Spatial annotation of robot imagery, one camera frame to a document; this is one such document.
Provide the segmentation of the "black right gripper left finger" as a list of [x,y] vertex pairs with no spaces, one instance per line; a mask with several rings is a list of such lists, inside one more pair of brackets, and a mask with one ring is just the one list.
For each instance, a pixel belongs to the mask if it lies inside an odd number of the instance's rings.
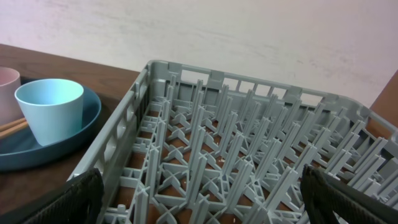
[[1,224],[96,223],[103,195],[101,173],[92,168],[37,200],[1,215]]

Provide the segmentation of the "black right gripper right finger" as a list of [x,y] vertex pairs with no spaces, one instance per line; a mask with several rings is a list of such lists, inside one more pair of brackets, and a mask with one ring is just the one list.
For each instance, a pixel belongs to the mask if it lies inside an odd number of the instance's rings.
[[310,223],[397,223],[397,210],[305,164],[300,182]]

